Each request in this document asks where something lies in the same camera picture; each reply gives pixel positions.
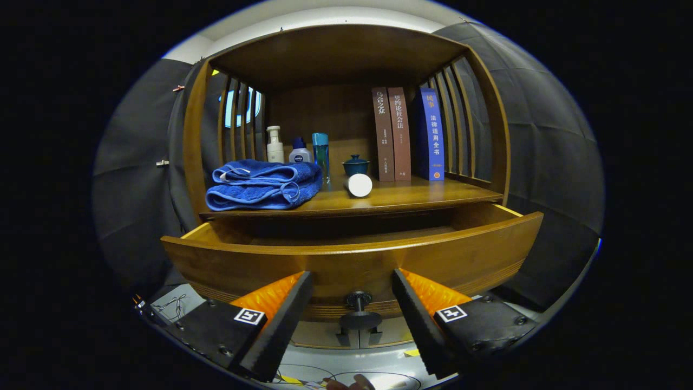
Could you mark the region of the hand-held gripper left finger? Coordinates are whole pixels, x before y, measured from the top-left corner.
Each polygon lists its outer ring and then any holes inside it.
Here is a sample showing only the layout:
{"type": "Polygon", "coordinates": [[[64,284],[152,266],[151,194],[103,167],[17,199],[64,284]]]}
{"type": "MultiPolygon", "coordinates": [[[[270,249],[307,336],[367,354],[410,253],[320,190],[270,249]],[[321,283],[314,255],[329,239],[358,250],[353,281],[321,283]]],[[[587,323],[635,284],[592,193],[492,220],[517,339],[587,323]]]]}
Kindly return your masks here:
{"type": "Polygon", "coordinates": [[[312,292],[312,272],[298,272],[233,303],[208,300],[164,330],[228,372],[272,382],[312,292]]]}

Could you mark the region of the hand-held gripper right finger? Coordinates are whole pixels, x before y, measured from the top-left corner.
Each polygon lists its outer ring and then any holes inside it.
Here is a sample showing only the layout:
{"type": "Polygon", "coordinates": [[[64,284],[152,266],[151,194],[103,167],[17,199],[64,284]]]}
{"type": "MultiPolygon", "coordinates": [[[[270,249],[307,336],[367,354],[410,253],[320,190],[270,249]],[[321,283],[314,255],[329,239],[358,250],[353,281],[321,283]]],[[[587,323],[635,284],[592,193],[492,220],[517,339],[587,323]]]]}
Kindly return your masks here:
{"type": "Polygon", "coordinates": [[[539,325],[492,293],[471,298],[401,268],[391,281],[424,366],[438,379],[499,366],[539,325]]]}

